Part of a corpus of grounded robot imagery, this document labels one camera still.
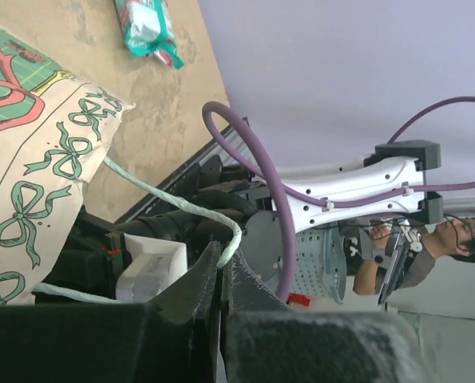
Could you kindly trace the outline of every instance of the gift bag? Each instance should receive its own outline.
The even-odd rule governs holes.
[[[130,108],[0,29],[0,306],[34,302]]]

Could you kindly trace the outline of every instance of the white wall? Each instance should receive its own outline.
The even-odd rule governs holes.
[[[366,154],[427,105],[475,95],[475,0],[200,5],[231,105],[250,117],[277,166]],[[429,181],[475,180],[475,105],[440,109],[403,138],[441,143],[443,168]],[[475,315],[475,266],[458,266],[438,262],[395,302],[416,295],[426,298],[420,311]]]
[[[422,349],[437,382],[475,382],[475,321],[421,315]]]

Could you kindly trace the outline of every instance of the person's arm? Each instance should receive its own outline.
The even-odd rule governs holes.
[[[387,226],[379,225],[374,227],[372,229],[372,247],[384,249],[389,237],[390,229]],[[378,269],[379,265],[373,260],[364,260],[354,277],[353,291],[358,295],[377,294]]]

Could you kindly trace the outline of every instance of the man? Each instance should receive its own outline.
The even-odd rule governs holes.
[[[384,249],[390,229],[384,225],[372,229],[372,246]],[[423,249],[414,255],[399,288],[413,287],[423,281],[435,262],[450,256],[460,262],[475,263],[475,218],[452,219],[439,223],[432,233],[422,235]],[[354,292],[378,294],[386,271],[372,260],[363,260],[354,278]]]

